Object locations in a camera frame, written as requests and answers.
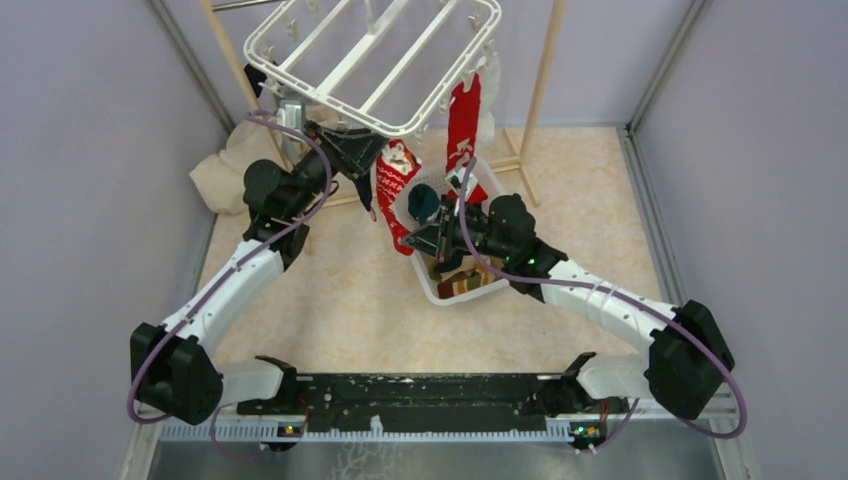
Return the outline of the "red snowflake sock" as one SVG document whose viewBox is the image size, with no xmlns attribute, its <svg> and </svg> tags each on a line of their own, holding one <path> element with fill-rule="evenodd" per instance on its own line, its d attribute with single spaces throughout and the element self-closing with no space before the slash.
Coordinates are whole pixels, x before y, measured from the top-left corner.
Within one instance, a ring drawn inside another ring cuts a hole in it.
<svg viewBox="0 0 848 480">
<path fill-rule="evenodd" d="M 388 141 L 375 167 L 378 206 L 389 228 L 394 249 L 404 256 L 413 253 L 412 248 L 401 243 L 409 230 L 398 220 L 393 205 L 420 169 L 420 161 L 401 139 Z"/>
</svg>

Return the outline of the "white plastic sock hanger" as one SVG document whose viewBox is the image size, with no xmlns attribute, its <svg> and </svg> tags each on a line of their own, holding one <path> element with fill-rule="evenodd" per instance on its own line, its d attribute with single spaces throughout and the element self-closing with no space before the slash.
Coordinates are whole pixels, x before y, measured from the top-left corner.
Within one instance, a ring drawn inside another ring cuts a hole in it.
<svg viewBox="0 0 848 480">
<path fill-rule="evenodd" d="M 501 19 L 496 1 L 285 1 L 243 55 L 271 88 L 405 137 L 447 115 Z"/>
</svg>

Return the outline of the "dark navy sock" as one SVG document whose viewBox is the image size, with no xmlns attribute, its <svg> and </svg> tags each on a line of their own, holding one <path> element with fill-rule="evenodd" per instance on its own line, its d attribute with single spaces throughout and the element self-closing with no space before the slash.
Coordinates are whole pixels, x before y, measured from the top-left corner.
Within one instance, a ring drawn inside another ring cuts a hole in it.
<svg viewBox="0 0 848 480">
<path fill-rule="evenodd" d="M 267 75 L 254 67 L 251 64 L 246 64 L 243 68 L 244 75 L 252 89 L 255 98 L 259 98 L 262 94 L 263 84 L 267 80 Z"/>
</svg>

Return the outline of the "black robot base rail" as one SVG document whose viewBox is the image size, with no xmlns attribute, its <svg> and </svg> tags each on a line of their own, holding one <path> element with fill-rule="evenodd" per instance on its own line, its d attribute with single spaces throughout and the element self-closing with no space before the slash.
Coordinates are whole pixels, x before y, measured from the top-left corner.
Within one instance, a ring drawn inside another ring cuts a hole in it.
<svg viewBox="0 0 848 480">
<path fill-rule="evenodd" d="M 617 421 L 667 411 L 645 399 L 593 400 L 564 374 L 301 374 L 268 400 L 226 408 L 222 440 L 603 443 Z"/>
</svg>

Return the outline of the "white plastic laundry basket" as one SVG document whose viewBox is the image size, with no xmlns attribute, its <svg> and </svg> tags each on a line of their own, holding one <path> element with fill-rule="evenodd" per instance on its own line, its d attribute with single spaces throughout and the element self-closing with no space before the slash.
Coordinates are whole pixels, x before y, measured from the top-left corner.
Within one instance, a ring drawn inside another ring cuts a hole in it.
<svg viewBox="0 0 848 480">
<path fill-rule="evenodd" d="M 474 168 L 474 175 L 479 180 L 482 189 L 490 195 L 490 198 L 483 202 L 484 207 L 487 207 L 494 197 L 506 194 L 505 187 L 501 184 L 495 174 L 495 168 L 485 158 L 480 157 L 477 160 Z M 419 225 L 407 212 L 408 193 L 417 184 L 429 185 L 438 193 L 439 196 L 450 192 L 450 187 L 445 180 L 445 176 L 446 173 L 442 164 L 424 166 L 400 194 L 400 197 L 393 205 L 393 210 L 395 211 L 398 220 L 409 231 L 413 231 L 421 225 Z M 508 287 L 508 282 L 506 280 L 496 280 L 487 286 L 472 290 L 466 294 L 449 299 L 439 299 L 436 292 L 437 283 L 439 281 L 445 280 L 457 272 L 470 270 L 475 265 L 479 266 L 479 262 L 474 260 L 471 255 L 465 254 L 458 269 L 439 273 L 434 271 L 437 262 L 436 259 L 430 255 L 414 251 L 409 256 L 409 259 L 424 295 L 430 303 L 436 306 L 447 307 L 461 302 L 471 301 Z"/>
</svg>

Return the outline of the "red plain sock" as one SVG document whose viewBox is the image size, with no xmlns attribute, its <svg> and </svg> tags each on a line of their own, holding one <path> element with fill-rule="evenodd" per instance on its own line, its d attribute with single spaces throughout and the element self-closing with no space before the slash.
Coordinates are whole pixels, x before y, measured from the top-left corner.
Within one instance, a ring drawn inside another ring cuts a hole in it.
<svg viewBox="0 0 848 480">
<path fill-rule="evenodd" d="M 446 150 L 447 173 L 457 166 L 466 167 L 475 156 L 481 108 L 480 75 L 474 73 L 469 83 L 461 81 L 451 93 Z"/>
</svg>

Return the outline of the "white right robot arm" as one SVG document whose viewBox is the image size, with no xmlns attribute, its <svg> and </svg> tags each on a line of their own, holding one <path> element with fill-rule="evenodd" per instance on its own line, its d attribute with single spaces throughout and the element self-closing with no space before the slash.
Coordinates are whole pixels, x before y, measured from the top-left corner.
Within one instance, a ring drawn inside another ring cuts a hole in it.
<svg viewBox="0 0 848 480">
<path fill-rule="evenodd" d="M 563 398 L 588 412 L 603 398 L 650 398 L 685 422 L 699 418 L 722 387 L 739 422 L 748 411 L 732 375 L 735 360 L 710 309 L 695 300 L 675 306 L 606 281 L 541 240 L 517 194 L 487 207 L 444 198 L 433 218 L 402 243 L 439 260 L 456 252 L 502 261 L 497 276 L 516 291 L 573 313 L 624 340 L 629 356 L 589 356 L 563 385 Z"/>
</svg>

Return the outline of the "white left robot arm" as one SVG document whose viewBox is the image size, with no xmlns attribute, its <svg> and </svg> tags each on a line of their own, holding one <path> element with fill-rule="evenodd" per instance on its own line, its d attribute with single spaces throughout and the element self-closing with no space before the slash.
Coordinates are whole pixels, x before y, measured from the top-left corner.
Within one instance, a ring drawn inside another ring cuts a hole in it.
<svg viewBox="0 0 848 480">
<path fill-rule="evenodd" d="M 276 162 L 251 163 L 243 177 L 250 223 L 234 254 L 184 306 L 157 325 L 140 324 L 130 338 L 128 416 L 136 405 L 198 425 L 220 408 L 262 401 L 277 414 L 292 411 L 300 388 L 291 366 L 270 357 L 217 366 L 213 356 L 250 304 L 298 258 L 308 220 L 326 203 L 336 175 L 368 178 L 388 138 L 367 128 L 334 130 L 310 122 L 290 135 L 308 149 L 286 171 Z"/>
</svg>

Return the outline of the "navy red sock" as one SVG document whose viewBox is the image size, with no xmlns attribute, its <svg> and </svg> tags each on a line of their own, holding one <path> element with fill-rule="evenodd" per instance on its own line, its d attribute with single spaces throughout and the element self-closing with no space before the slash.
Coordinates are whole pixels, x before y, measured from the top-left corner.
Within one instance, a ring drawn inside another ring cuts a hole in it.
<svg viewBox="0 0 848 480">
<path fill-rule="evenodd" d="M 373 208 L 373 188 L 369 176 L 361 176 L 353 180 L 360 203 L 372 222 L 376 222 L 376 212 Z"/>
</svg>

